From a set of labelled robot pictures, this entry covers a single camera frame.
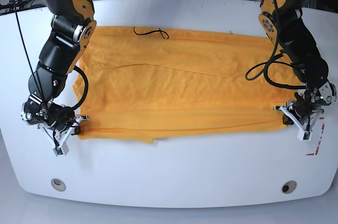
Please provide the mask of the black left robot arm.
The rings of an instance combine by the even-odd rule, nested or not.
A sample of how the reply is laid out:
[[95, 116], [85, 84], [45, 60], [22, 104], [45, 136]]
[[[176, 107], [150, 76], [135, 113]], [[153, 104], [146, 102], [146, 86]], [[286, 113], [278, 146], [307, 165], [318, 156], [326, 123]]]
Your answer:
[[[271, 58], [262, 71], [264, 79], [272, 86], [289, 90], [303, 90], [295, 94], [296, 101], [284, 115], [284, 124], [309, 123], [311, 115], [323, 106], [329, 106], [336, 91], [328, 80], [328, 64], [320, 55], [316, 41], [305, 26], [303, 7], [309, 0], [262, 0], [259, 20], [267, 36], [274, 44]], [[274, 82], [268, 69], [278, 60], [276, 52], [288, 55], [293, 73], [302, 85], [291, 86]]]

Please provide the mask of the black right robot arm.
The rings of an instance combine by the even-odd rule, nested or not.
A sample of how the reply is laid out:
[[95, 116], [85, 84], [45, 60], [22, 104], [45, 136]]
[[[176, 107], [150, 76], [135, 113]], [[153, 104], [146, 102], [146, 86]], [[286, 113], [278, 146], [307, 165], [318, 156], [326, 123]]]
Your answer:
[[[87, 116], [75, 111], [84, 103], [88, 78], [77, 62], [88, 46], [96, 28], [92, 0], [45, 0], [53, 14], [51, 33], [43, 46], [35, 71], [29, 78], [30, 95], [22, 106], [22, 119], [43, 128], [54, 145], [56, 155], [67, 152], [66, 140], [80, 133], [80, 122]], [[54, 103], [65, 88], [68, 74], [77, 72], [84, 81], [80, 100], [74, 106]]]

